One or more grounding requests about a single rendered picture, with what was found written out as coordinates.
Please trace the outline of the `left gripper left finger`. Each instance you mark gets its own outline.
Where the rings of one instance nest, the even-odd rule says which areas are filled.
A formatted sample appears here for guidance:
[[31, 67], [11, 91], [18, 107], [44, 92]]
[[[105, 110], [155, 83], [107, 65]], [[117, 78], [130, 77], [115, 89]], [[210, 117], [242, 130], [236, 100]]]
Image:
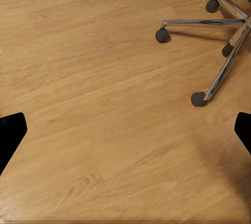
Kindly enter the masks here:
[[0, 118], [0, 175], [27, 133], [22, 112]]

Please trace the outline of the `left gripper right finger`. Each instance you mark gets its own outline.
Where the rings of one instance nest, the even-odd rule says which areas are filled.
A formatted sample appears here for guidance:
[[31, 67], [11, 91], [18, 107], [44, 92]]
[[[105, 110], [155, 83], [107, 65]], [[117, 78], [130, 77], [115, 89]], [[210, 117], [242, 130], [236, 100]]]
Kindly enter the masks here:
[[251, 154], [251, 114], [239, 112], [234, 131]]

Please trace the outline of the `swivel chair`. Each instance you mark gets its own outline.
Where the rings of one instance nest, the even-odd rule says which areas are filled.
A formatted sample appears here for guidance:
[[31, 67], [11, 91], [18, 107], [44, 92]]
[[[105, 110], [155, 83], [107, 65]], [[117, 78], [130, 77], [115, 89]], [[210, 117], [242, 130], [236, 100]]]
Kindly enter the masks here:
[[[251, 3], [251, 0], [248, 1]], [[207, 11], [213, 12], [219, 7], [219, 2], [222, 3], [222, 5], [233, 15], [234, 19], [163, 20], [161, 28], [155, 34], [156, 40], [158, 42], [162, 42], [169, 38], [169, 32], [165, 29], [166, 26], [237, 30], [237, 32], [230, 38], [226, 46], [222, 49], [222, 54], [228, 56], [228, 59], [221, 68], [207, 93], [205, 94], [204, 92], [197, 92], [193, 93], [193, 95], [191, 96], [191, 102], [194, 106], [203, 106], [207, 104], [208, 100], [216, 91], [216, 88], [218, 87], [225, 73], [231, 66], [245, 40], [251, 37], [251, 14], [243, 10], [230, 0], [209, 0], [206, 5]]]

